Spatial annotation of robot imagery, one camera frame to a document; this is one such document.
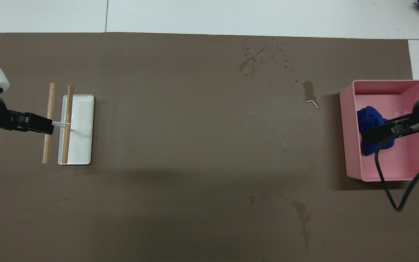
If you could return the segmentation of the wooden rack rod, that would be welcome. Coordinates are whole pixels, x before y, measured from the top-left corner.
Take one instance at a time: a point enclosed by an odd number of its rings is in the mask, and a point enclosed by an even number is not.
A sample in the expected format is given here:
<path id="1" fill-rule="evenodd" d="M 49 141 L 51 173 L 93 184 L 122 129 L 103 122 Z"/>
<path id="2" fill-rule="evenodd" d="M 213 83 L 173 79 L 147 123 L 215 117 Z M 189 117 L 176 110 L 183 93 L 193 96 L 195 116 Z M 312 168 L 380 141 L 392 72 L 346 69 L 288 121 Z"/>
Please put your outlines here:
<path id="1" fill-rule="evenodd" d="M 53 111 L 54 111 L 54 104 L 55 104 L 55 92 L 56 92 L 56 83 L 51 82 L 50 85 L 49 85 L 48 108 L 47 108 L 47 118 L 50 119 L 50 120 L 53 119 Z M 49 163 L 50 145 L 51 145 L 51 135 L 50 134 L 45 134 L 43 154 L 42 154 L 42 164 Z"/>
<path id="2" fill-rule="evenodd" d="M 71 118 L 72 118 L 72 104 L 73 104 L 73 91 L 74 87 L 68 85 L 68 94 L 65 103 L 65 125 L 64 125 L 64 135 L 63 135 L 63 151 L 61 154 L 61 163 L 68 163 L 68 152 L 69 152 L 69 143 L 70 143 L 70 133 L 71 133 Z"/>

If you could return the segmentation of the blue towel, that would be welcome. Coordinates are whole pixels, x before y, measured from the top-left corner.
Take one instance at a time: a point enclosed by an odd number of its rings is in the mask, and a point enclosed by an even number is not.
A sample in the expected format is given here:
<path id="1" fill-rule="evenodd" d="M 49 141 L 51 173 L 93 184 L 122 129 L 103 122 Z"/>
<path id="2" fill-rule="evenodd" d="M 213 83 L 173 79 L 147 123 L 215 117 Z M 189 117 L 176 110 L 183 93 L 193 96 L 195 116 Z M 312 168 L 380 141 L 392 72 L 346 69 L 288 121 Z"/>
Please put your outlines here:
<path id="1" fill-rule="evenodd" d="M 383 118 L 382 115 L 377 111 L 375 108 L 371 106 L 366 106 L 366 108 L 360 109 L 356 112 L 356 117 L 358 121 L 358 128 L 359 128 L 359 134 L 361 136 L 361 122 L 387 122 L 388 120 Z M 362 141 L 361 136 L 361 154 L 363 156 L 369 156 L 375 153 L 377 148 L 379 147 L 380 143 L 376 144 L 368 144 L 366 142 Z"/>

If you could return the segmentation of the pink plastic bin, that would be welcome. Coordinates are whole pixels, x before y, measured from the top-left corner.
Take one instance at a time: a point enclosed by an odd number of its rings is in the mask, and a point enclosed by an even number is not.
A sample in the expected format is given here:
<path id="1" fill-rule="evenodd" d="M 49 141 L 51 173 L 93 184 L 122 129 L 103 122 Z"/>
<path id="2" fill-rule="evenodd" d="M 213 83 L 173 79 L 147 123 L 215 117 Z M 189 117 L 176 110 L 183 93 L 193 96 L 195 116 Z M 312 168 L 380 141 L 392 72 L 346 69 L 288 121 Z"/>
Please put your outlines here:
<path id="1" fill-rule="evenodd" d="M 366 182 L 379 181 L 374 156 L 364 156 L 357 111 L 371 106 L 390 120 L 412 112 L 419 99 L 419 80 L 355 80 L 340 94 L 346 174 Z M 386 181 L 412 180 L 419 171 L 419 133 L 396 139 L 379 151 Z"/>

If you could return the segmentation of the brown table mat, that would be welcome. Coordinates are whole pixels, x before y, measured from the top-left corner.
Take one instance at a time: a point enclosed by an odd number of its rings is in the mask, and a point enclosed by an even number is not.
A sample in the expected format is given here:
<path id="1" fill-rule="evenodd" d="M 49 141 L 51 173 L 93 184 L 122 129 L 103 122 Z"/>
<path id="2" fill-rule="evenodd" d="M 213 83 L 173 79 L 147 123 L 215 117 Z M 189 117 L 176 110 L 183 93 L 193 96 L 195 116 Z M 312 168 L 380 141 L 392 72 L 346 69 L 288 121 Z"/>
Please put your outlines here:
<path id="1" fill-rule="evenodd" d="M 419 262 L 419 183 L 347 177 L 339 101 L 406 40 L 0 33 L 0 67 L 15 111 L 95 97 L 87 166 L 0 130 L 0 262 Z"/>

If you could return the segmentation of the white rack with wooden rods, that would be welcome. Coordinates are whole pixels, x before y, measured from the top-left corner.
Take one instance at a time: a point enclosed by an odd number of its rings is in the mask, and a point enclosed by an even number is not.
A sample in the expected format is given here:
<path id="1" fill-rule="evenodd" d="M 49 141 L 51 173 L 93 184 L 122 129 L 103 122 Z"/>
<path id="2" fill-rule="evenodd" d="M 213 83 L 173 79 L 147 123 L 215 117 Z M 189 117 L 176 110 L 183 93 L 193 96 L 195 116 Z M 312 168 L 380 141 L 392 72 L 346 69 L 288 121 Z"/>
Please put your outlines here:
<path id="1" fill-rule="evenodd" d="M 67 162 L 64 163 L 63 151 L 67 99 L 67 95 L 63 96 L 60 122 L 55 122 L 54 125 L 60 128 L 58 164 L 88 165 L 91 162 L 95 98 L 92 95 L 73 95 L 72 97 L 68 158 Z"/>

